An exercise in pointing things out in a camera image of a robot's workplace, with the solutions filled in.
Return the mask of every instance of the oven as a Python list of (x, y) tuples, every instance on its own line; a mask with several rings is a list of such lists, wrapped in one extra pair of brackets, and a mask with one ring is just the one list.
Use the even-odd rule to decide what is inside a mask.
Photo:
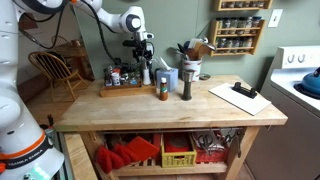
[(261, 128), (246, 159), (256, 180), (313, 180), (320, 174), (320, 100), (294, 87), (319, 66), (320, 46), (277, 49), (260, 93), (288, 121)]

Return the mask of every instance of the wall-mounted spice rack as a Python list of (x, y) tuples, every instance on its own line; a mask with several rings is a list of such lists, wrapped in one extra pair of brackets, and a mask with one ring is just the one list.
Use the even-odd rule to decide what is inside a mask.
[(211, 23), (210, 42), (217, 49), (211, 53), (211, 56), (254, 55), (264, 25), (265, 21), (259, 20), (255, 27), (223, 28), (219, 20), (213, 20)]
[(216, 11), (243, 11), (270, 9), (273, 0), (215, 0)]

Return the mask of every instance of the pepper grinder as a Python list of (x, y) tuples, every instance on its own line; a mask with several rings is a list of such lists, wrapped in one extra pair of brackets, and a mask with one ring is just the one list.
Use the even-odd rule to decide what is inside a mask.
[(182, 79), (184, 81), (183, 95), (181, 97), (184, 101), (189, 101), (191, 97), (191, 83), (192, 77), (194, 74), (194, 70), (183, 70), (182, 71)]

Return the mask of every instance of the red basket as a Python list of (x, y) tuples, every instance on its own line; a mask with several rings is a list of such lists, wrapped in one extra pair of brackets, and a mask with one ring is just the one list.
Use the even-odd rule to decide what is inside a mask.
[(227, 159), (229, 148), (211, 151), (211, 155), (207, 155), (206, 151), (196, 146), (196, 163), (202, 162), (224, 162)]

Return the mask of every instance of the wooden floor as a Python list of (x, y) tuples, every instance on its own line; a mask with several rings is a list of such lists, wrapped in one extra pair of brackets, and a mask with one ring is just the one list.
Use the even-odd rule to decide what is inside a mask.
[[(79, 97), (85, 89), (76, 90), (75, 95)], [(64, 87), (57, 87), (55, 101), (51, 103), (50, 89), (46, 89), (39, 93), (36, 97), (26, 103), (31, 114), (39, 124), (48, 125), (48, 115), (52, 115), (54, 121), (59, 121), (61, 115), (72, 105), (71, 95)], [(121, 177), (120, 180), (213, 180), (216, 176), (212, 174), (194, 174), (194, 175), (170, 175), (170, 176), (141, 176), (141, 177)], [(236, 180), (253, 180), (253, 176), (249, 173), (248, 167), (244, 164), (237, 176)]]

